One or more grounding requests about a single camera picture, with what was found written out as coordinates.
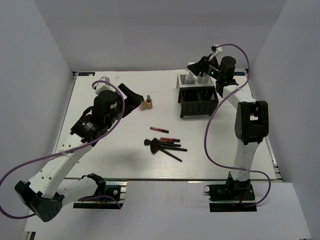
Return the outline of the pink teal cosmetic tube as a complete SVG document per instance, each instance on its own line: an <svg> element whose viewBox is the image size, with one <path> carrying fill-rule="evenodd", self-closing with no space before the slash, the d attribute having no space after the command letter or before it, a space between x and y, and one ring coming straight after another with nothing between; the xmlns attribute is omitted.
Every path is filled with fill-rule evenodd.
<svg viewBox="0 0 320 240"><path fill-rule="evenodd" d="M194 74L191 71L189 71L184 78L184 84L191 85L191 84L194 84L194 82L195 82Z"/></svg>

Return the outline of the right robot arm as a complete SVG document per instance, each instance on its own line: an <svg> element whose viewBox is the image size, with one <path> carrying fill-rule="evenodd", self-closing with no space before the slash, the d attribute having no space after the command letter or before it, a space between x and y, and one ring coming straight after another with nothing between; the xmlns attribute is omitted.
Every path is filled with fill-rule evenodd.
<svg viewBox="0 0 320 240"><path fill-rule="evenodd" d="M250 180L255 153L269 133L268 103L258 101L242 90L244 86L239 85L234 78L235 67L236 60L233 57L225 56L218 63L212 54L187 66L197 77L214 78L217 93L236 109L234 131L237 151L233 166L229 168L229 177L234 182L225 187L226 195L233 200L243 195L244 187L241 182Z"/></svg>

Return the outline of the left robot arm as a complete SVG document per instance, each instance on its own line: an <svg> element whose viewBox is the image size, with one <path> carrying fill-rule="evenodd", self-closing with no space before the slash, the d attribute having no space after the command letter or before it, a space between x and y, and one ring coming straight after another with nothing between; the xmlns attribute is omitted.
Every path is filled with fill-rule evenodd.
<svg viewBox="0 0 320 240"><path fill-rule="evenodd" d="M61 183L80 159L144 100L123 83L111 90L110 84L104 85L99 80L92 87L96 93L93 105L83 111L70 129L58 155L51 157L28 181L19 181L14 187L22 202L43 222L51 221L69 203L105 197L106 182L95 173L84 175L66 187Z"/></svg>

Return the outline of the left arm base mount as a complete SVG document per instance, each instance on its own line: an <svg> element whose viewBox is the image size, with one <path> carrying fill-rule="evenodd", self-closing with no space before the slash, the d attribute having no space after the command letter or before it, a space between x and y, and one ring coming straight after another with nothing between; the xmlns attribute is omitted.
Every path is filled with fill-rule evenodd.
<svg viewBox="0 0 320 240"><path fill-rule="evenodd" d="M126 198L126 181L107 181L105 190L94 198L73 203L74 209L120 210Z"/></svg>

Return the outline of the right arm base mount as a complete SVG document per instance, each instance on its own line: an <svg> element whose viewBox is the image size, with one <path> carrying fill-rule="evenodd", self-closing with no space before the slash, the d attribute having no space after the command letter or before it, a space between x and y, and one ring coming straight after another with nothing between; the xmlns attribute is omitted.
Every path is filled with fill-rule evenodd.
<svg viewBox="0 0 320 240"><path fill-rule="evenodd" d="M210 184L203 188L209 196L211 213L245 213L256 212L256 198L252 184L248 189L229 193L225 184Z"/></svg>

